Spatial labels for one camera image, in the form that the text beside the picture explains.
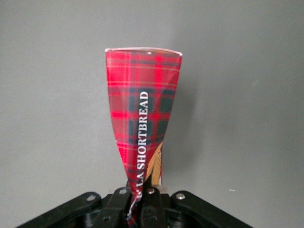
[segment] tartan pattern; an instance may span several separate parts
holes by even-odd
[[[155,50],[106,51],[107,83],[112,126],[117,147],[133,194],[133,203],[140,200],[136,187],[139,94],[148,93],[147,152],[145,168],[154,151],[163,141],[173,105],[181,66],[181,55]]]

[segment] screw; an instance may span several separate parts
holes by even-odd
[[[152,188],[148,189],[148,194],[153,194],[154,192],[155,192],[154,189],[152,189]]]
[[[93,201],[96,199],[95,195],[90,195],[88,198],[86,198],[86,201]]]
[[[184,198],[186,198],[185,197],[185,195],[184,194],[182,194],[182,193],[178,193],[178,194],[176,194],[176,198],[178,199],[178,200],[183,200]]]
[[[127,189],[120,189],[119,190],[119,194],[126,194],[127,193]]]

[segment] gray wall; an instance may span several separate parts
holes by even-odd
[[[170,194],[257,228],[301,227],[303,41],[302,1],[1,1],[1,227],[125,184],[104,49],[132,46],[183,53]]]

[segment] red tartan wrapper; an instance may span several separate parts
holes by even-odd
[[[133,194],[127,215],[136,224],[143,183],[161,182],[161,154],[181,67],[180,52],[149,47],[106,49],[112,126]]]

